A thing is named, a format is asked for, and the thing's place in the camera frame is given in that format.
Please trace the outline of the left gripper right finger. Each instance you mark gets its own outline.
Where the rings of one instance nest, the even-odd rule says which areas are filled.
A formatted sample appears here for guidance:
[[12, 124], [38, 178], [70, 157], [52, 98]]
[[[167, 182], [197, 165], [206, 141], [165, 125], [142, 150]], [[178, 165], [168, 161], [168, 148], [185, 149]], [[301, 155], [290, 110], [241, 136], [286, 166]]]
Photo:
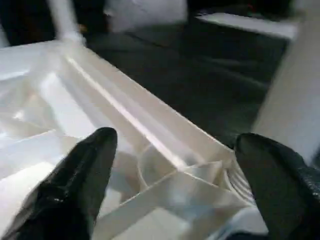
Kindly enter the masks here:
[[247, 179], [270, 240], [320, 238], [320, 172], [291, 148], [243, 133], [234, 153]]

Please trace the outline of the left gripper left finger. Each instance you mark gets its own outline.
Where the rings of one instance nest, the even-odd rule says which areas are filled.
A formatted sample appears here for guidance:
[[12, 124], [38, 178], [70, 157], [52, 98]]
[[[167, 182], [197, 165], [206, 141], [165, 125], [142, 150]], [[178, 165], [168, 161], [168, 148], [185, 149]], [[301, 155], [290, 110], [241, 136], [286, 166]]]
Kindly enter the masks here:
[[24, 199], [6, 240], [89, 240], [118, 146], [112, 127], [78, 142]]

